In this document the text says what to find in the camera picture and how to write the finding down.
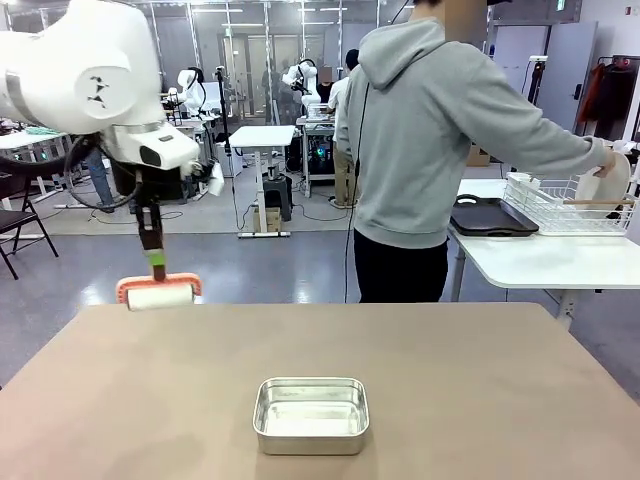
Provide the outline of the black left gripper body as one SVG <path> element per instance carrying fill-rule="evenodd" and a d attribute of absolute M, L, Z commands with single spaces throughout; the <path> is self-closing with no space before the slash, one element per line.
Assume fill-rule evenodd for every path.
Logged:
<path fill-rule="evenodd" d="M 155 199 L 139 197 L 135 200 L 138 233 L 144 250 L 163 249 L 163 228 L 160 206 Z"/>

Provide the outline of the person's right hand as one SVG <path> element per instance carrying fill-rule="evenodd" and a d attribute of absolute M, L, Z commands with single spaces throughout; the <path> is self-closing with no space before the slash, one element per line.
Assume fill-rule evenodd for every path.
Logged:
<path fill-rule="evenodd" d="M 593 171 L 592 175 L 598 178 L 605 178 L 615 168 L 616 162 L 616 152 L 607 149 L 604 162 Z"/>

